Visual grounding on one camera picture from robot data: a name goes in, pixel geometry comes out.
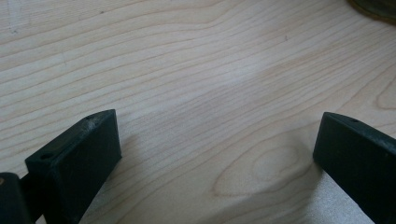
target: wooden table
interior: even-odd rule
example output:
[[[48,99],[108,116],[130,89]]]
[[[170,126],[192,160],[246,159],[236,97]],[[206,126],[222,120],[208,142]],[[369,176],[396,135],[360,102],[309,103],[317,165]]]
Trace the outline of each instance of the wooden table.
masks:
[[[0,4],[0,171],[117,109],[82,223],[371,223],[312,151],[324,111],[396,137],[394,26],[341,0]]]

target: light wood surface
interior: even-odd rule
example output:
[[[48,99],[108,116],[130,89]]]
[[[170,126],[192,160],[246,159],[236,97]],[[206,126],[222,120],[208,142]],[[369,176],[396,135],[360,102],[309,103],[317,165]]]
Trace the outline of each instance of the light wood surface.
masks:
[[[117,109],[82,223],[371,223],[312,151],[324,111],[396,137],[394,26],[342,0],[0,4],[0,171]]]

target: black object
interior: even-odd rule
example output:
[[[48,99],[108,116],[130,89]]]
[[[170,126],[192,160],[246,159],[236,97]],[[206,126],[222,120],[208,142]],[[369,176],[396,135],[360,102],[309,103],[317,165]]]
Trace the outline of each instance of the black object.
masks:
[[[314,160],[377,224],[396,223],[396,140],[356,119],[324,113]]]
[[[362,14],[396,24],[395,0],[348,0]]]
[[[120,158],[115,110],[80,120],[25,160],[21,181],[0,174],[0,223],[78,223]]]

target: clamp jaw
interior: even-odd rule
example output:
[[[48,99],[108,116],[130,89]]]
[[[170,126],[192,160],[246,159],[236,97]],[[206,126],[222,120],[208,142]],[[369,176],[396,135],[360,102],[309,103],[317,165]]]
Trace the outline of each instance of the clamp jaw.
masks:
[[[326,112],[314,160],[374,223],[396,223],[395,139],[359,120]]]
[[[0,173],[0,222],[78,223],[120,159],[115,110],[80,120],[25,160],[21,180]]]

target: wood grain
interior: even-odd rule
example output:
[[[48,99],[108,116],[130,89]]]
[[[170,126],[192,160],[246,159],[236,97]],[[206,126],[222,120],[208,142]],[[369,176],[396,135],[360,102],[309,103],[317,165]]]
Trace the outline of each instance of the wood grain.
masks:
[[[0,2],[0,170],[118,113],[82,223],[371,223],[312,162],[324,111],[396,137],[396,29],[339,0]]]

